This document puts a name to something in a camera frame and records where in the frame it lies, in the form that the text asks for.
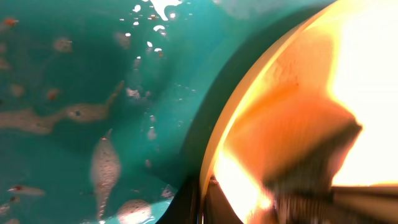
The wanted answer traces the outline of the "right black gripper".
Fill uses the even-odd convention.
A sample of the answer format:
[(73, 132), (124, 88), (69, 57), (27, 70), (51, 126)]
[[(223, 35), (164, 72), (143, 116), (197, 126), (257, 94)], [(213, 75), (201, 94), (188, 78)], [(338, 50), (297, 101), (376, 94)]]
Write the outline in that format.
[(249, 223), (397, 223), (396, 185), (334, 186), (327, 191), (266, 188)]

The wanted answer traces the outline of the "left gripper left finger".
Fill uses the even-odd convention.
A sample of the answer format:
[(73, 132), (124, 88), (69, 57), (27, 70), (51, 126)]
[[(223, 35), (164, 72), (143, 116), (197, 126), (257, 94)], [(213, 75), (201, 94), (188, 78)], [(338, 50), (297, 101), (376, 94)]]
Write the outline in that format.
[(188, 177), (156, 224), (197, 224), (198, 206), (198, 179)]

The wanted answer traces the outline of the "yellow plate with crumbs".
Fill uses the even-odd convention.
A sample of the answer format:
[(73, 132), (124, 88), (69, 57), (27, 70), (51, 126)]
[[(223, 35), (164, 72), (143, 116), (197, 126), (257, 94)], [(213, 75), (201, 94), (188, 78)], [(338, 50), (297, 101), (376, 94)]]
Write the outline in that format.
[(254, 104), (298, 92), (339, 103), (362, 126), (331, 187), (397, 186), (397, 2), (336, 1), (272, 44), (232, 92), (201, 167), (201, 223), (212, 176), (242, 223), (266, 206), (266, 189), (224, 142)]

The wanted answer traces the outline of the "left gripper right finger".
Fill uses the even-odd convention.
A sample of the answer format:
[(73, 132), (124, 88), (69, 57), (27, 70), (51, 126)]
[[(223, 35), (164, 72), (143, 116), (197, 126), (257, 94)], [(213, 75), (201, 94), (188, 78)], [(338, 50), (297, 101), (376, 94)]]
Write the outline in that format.
[(209, 181), (203, 209), (204, 224), (243, 224), (235, 214), (215, 176)]

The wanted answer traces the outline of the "green and yellow sponge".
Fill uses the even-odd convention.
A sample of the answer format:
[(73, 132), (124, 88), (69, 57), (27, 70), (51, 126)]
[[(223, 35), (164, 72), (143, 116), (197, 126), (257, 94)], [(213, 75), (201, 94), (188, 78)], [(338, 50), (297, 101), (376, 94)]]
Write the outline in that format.
[(361, 131), (355, 116), (335, 101), (284, 93), (237, 118), (224, 148), (275, 195), (325, 195)]

